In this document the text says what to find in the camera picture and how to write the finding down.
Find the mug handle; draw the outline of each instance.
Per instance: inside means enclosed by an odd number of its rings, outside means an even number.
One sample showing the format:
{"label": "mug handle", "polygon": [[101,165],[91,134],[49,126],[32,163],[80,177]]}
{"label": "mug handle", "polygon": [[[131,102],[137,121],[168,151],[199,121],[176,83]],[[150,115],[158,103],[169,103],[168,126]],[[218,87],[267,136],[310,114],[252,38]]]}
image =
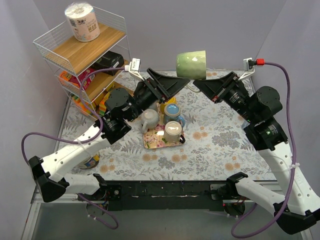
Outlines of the mug handle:
{"label": "mug handle", "polygon": [[182,127],[184,127],[185,125],[186,125],[186,121],[185,121],[185,119],[180,115],[180,116],[178,116],[178,118],[180,119],[180,121],[181,121],[181,125],[182,125]]}
{"label": "mug handle", "polygon": [[146,134],[148,131],[148,123],[145,121],[144,124],[142,125],[142,133]]}
{"label": "mug handle", "polygon": [[180,135],[180,140],[179,140],[180,143],[184,144],[186,142],[186,139],[185,137],[181,134]]}

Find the red connector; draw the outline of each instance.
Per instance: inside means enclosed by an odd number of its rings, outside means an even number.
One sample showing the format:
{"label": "red connector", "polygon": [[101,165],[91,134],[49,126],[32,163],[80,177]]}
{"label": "red connector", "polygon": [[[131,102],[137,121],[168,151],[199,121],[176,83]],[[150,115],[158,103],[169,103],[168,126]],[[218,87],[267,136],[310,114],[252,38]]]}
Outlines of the red connector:
{"label": "red connector", "polygon": [[263,66],[265,65],[265,60],[263,58],[257,58],[256,59],[256,65],[257,66]]}

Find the floral tablecloth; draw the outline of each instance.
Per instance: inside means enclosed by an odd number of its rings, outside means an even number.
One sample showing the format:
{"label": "floral tablecloth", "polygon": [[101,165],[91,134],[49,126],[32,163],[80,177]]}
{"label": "floral tablecloth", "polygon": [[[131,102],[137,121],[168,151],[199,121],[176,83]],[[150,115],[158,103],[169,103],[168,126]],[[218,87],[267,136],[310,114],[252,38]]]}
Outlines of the floral tablecloth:
{"label": "floral tablecloth", "polygon": [[[220,78],[230,71],[208,71],[207,79]],[[161,72],[175,76],[175,71]],[[130,81],[127,73],[119,82]],[[252,94],[249,79],[244,80]],[[106,180],[225,180],[244,172],[255,180],[275,180],[267,163],[254,150],[241,129],[242,117],[227,104],[214,104],[204,94],[186,87],[176,95],[186,120],[184,145],[145,149],[137,118],[129,124],[132,130],[111,147],[101,150],[100,162],[93,169],[72,169],[73,174],[98,173]],[[93,121],[70,105],[63,124],[62,138],[74,140]]]}

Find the blue mug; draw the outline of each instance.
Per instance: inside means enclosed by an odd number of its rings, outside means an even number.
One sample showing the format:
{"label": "blue mug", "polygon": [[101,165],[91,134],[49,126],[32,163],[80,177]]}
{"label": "blue mug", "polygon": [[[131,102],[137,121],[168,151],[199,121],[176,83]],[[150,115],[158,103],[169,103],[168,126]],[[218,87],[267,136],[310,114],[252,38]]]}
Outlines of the blue mug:
{"label": "blue mug", "polygon": [[181,108],[175,104],[171,103],[165,106],[163,123],[166,125],[168,122],[175,121],[181,123],[181,126],[184,127],[186,124],[185,119],[180,115]]}

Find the robotic arm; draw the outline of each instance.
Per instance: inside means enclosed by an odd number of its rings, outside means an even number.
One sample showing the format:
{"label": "robotic arm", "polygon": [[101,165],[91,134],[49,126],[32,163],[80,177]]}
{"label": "robotic arm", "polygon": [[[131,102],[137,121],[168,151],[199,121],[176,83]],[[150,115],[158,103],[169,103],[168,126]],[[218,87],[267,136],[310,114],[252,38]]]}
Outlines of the robotic arm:
{"label": "robotic arm", "polygon": [[[257,63],[251,58],[245,59],[249,73],[254,72]],[[67,145],[51,155],[32,157],[28,163],[33,179],[38,186],[44,202],[52,202],[65,193],[94,195],[101,199],[106,191],[109,200],[115,200],[117,186],[107,186],[99,174],[77,175],[68,172],[79,163],[94,156],[96,152],[109,147],[131,127],[126,121],[133,121],[151,104],[159,100],[166,102],[189,83],[187,78],[168,77],[152,69],[151,76],[138,83],[131,96],[124,88],[114,89],[106,101],[108,112],[102,117],[103,130],[99,137],[86,144]],[[320,198],[309,186],[297,166],[292,165],[292,154],[288,138],[273,117],[282,109],[278,92],[269,86],[263,86],[252,96],[234,72],[211,80],[195,80],[193,84],[214,103],[225,101],[245,120],[243,130],[259,154],[265,159],[274,173],[283,192],[288,190],[291,168],[295,168],[292,192],[285,211],[277,223],[288,234],[298,233],[320,220]],[[97,120],[84,134],[76,139],[79,143],[95,136],[100,128]],[[254,182],[246,174],[239,172],[226,180],[226,185],[218,189],[221,196],[232,198],[244,196],[261,205],[272,215],[276,215],[283,206],[285,196],[277,194]]]}

